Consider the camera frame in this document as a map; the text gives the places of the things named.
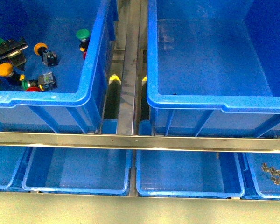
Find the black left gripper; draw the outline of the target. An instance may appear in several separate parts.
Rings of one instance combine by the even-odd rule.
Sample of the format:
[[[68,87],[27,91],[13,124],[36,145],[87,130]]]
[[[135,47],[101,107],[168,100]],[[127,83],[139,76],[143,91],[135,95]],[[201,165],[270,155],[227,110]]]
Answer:
[[[9,58],[13,66],[20,71],[25,71],[26,57],[22,53],[28,47],[24,38],[19,41],[15,39],[8,39],[0,44],[0,60]]]

